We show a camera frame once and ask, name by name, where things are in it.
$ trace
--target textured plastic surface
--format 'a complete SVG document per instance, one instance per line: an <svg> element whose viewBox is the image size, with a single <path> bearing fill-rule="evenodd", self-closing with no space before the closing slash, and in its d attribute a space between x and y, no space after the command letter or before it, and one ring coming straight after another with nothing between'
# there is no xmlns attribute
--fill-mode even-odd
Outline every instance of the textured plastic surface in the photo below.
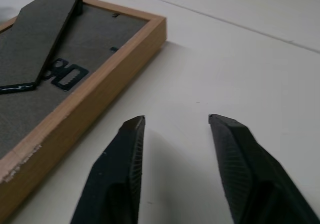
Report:
<svg viewBox="0 0 320 224"><path fill-rule="evenodd" d="M0 49L0 94L35 88L76 4L35 0L21 9Z"/></svg>
<svg viewBox="0 0 320 224"><path fill-rule="evenodd" d="M71 224L137 224L144 116L130 119L93 165Z"/></svg>
<svg viewBox="0 0 320 224"><path fill-rule="evenodd" d="M281 164L234 119L209 115L220 176L235 224L320 224Z"/></svg>

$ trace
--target black metal clip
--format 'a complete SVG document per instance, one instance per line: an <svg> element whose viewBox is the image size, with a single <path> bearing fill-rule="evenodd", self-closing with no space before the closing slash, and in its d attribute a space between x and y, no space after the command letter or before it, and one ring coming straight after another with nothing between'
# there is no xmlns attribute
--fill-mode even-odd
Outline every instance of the black metal clip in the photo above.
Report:
<svg viewBox="0 0 320 224"><path fill-rule="evenodd" d="M48 80L52 77L55 77L51 81L51 83L64 91L69 91L82 78L84 78L89 73L89 71L76 64L72 64L66 68L68 64L69 62L67 60L64 60L62 58L56 59L54 62L52 62L52 64L48 68L47 72L43 77L43 80ZM67 77L73 70L77 70L78 74L73 79L71 79L68 83L62 84L61 80Z"/></svg>

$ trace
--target gray felt backing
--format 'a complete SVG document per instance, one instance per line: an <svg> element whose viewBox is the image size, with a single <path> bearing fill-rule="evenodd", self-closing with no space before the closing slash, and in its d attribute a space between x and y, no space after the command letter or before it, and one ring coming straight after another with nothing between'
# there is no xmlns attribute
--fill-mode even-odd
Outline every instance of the gray felt backing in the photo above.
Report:
<svg viewBox="0 0 320 224"><path fill-rule="evenodd" d="M147 23L125 15L113 17L112 12L89 5L83 9L83 14L70 18L51 60L65 59L68 66L77 64L89 74L67 92L52 85L50 79L34 91L0 95L0 158L110 58L111 47L121 48ZM10 31L0 33L0 49Z"/></svg>

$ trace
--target white surface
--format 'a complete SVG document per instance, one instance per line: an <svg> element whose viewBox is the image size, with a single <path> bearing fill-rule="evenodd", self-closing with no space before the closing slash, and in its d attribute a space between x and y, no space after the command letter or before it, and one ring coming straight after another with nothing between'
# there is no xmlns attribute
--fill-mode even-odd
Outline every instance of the white surface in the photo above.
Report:
<svg viewBox="0 0 320 224"><path fill-rule="evenodd" d="M320 51L320 0L164 0Z"/></svg>
<svg viewBox="0 0 320 224"><path fill-rule="evenodd" d="M320 215L319 54L158 0L105 1L167 16L168 42L7 224L68 223L94 161L141 114L140 224L233 223L209 113L249 126Z"/></svg>

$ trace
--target wooden picture frame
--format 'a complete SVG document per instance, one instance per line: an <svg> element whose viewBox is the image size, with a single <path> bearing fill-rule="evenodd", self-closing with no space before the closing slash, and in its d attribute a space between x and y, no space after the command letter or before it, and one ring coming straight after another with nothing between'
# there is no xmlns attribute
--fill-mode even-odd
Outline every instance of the wooden picture frame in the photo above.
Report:
<svg viewBox="0 0 320 224"><path fill-rule="evenodd" d="M37 187L167 38L164 17L98 0L83 2L147 23L0 160L0 223ZM10 28L15 19L0 25L0 32Z"/></svg>

